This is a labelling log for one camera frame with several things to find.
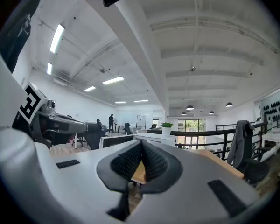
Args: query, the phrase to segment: black pad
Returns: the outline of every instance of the black pad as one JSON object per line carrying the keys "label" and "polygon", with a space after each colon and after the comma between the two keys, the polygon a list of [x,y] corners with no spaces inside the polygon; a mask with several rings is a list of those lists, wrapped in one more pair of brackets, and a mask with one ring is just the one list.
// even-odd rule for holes
{"label": "black pad", "polygon": [[112,191],[128,193],[128,182],[141,161],[141,142],[133,144],[103,158],[97,165],[97,174]]}
{"label": "black pad", "polygon": [[235,217],[246,209],[245,204],[221,180],[210,181],[208,185],[225,207],[230,217]]}
{"label": "black pad", "polygon": [[142,160],[147,183],[141,193],[161,193],[168,190],[182,175],[181,162],[170,153],[146,140],[135,143],[103,158],[97,166],[97,174],[112,191],[127,193],[131,180]]}
{"label": "black pad", "polygon": [[79,163],[80,162],[78,160],[73,159],[73,160],[69,160],[69,161],[65,161],[65,162],[59,162],[56,165],[59,169],[61,169],[61,168],[67,168],[67,167],[70,167],[70,166],[73,166],[73,165],[76,165]]}
{"label": "black pad", "polygon": [[142,162],[147,183],[141,193],[161,193],[167,191],[182,175],[182,164],[172,154],[158,148],[146,140],[142,141]]}

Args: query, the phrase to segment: person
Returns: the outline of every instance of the person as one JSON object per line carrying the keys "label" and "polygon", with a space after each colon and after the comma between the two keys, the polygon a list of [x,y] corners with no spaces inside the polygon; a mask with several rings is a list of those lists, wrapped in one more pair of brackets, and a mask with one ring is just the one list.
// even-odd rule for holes
{"label": "person", "polygon": [[113,131],[113,114],[111,114],[111,116],[109,117],[109,132],[110,132],[110,127],[112,127],[112,133],[114,132]]}
{"label": "person", "polygon": [[99,119],[97,119],[97,124],[102,126],[102,123],[100,122]]}
{"label": "person", "polygon": [[155,129],[157,127],[157,125],[156,124],[153,124],[153,125],[151,125],[151,128],[150,129]]}

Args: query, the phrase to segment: ceiling beam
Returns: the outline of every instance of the ceiling beam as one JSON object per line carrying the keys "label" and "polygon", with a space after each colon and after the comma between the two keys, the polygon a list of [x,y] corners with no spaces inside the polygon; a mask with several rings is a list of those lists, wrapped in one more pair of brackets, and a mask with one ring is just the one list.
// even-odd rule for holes
{"label": "ceiling beam", "polygon": [[166,78],[173,77],[188,77],[188,76],[228,76],[228,77],[246,77],[244,72],[233,72],[227,70],[195,70],[191,72],[189,70],[172,71],[166,73]]}
{"label": "ceiling beam", "polygon": [[167,21],[161,21],[154,24],[151,24],[152,30],[160,31],[164,29],[176,29],[177,27],[192,27],[192,28],[211,28],[216,30],[224,30],[227,32],[232,32],[239,34],[241,36],[244,36],[248,39],[251,39],[254,42],[257,42],[258,44],[261,44],[268,49],[270,49],[274,53],[278,53],[277,48],[274,45],[271,45],[267,40],[263,39],[261,36],[259,36],[256,32],[254,32],[251,29],[247,29],[241,26],[238,26],[234,23],[230,23],[228,21],[215,19],[212,17],[211,20],[205,17],[198,17],[196,19],[196,16],[192,17],[180,17],[177,19],[171,19]]}
{"label": "ceiling beam", "polygon": [[161,67],[160,49],[148,24],[139,0],[121,0],[104,7],[100,0],[85,0],[121,40],[166,113],[169,102],[165,86],[165,71]]}
{"label": "ceiling beam", "polygon": [[186,89],[181,87],[169,87],[168,91],[204,91],[204,90],[235,90],[234,85],[190,85]]}
{"label": "ceiling beam", "polygon": [[203,99],[225,99],[227,96],[197,96],[197,97],[169,97],[169,100],[203,100]]}
{"label": "ceiling beam", "polygon": [[121,41],[116,37],[108,37],[101,43],[97,44],[94,48],[92,47],[84,55],[79,62],[74,66],[70,72],[70,78],[75,79],[86,67],[90,66],[95,60],[105,55],[109,51],[115,49],[117,46],[121,45]]}
{"label": "ceiling beam", "polygon": [[215,48],[206,48],[198,49],[194,52],[194,48],[183,48],[183,49],[164,49],[161,51],[162,59],[179,57],[179,56],[223,56],[233,59],[242,60],[245,62],[255,63],[259,66],[263,66],[264,62],[262,59],[250,57],[249,54],[238,52],[238,51],[228,51],[227,49],[215,49]]}

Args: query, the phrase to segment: fluorescent light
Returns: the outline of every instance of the fluorescent light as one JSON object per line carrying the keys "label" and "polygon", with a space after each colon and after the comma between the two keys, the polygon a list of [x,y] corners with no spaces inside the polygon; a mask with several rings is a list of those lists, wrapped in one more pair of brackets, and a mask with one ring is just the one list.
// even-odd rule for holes
{"label": "fluorescent light", "polygon": [[51,71],[52,71],[52,64],[51,64],[51,63],[48,63],[47,73],[48,73],[49,75],[51,75]]}
{"label": "fluorescent light", "polygon": [[124,80],[124,78],[123,77],[117,77],[117,78],[114,78],[114,79],[111,79],[111,80],[104,81],[103,84],[111,84],[111,83],[118,82],[118,81],[121,81],[121,80]]}
{"label": "fluorescent light", "polygon": [[85,91],[86,91],[86,92],[89,92],[89,91],[92,91],[92,90],[94,90],[94,89],[95,89],[95,87],[94,87],[94,86],[91,86],[91,87],[87,88]]}
{"label": "fluorescent light", "polygon": [[53,53],[55,53],[55,51],[56,51],[56,47],[58,45],[59,39],[60,39],[63,31],[64,31],[64,27],[59,24],[56,29],[56,32],[54,34],[51,48],[50,48],[50,51],[52,51]]}

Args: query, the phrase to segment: office chair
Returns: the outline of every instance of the office chair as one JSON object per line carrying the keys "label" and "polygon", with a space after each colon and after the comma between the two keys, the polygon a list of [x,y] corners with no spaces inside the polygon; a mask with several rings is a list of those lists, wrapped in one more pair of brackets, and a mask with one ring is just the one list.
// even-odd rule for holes
{"label": "office chair", "polygon": [[258,148],[260,151],[258,153],[258,160],[252,159],[252,136],[253,130],[249,128],[247,124],[245,126],[245,131],[247,136],[244,142],[244,155],[240,165],[237,167],[237,170],[242,172],[245,175],[245,179],[249,181],[250,184],[255,184],[260,182],[265,178],[269,172],[270,166],[267,163],[260,162],[263,153],[270,150],[270,148]]}
{"label": "office chair", "polygon": [[130,130],[130,124],[129,123],[125,123],[125,128],[123,130],[126,131],[127,135],[132,134],[132,132]]}

